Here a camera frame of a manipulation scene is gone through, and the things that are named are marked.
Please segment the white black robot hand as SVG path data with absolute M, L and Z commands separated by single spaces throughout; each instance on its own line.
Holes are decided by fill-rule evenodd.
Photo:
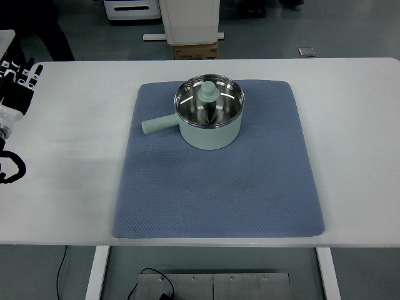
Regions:
M 34 88 L 42 73 L 43 65 L 38 64 L 32 71 L 34 58 L 23 62 L 20 55 L 11 62 L 1 64 L 1 105 L 26 115 L 34 95 Z

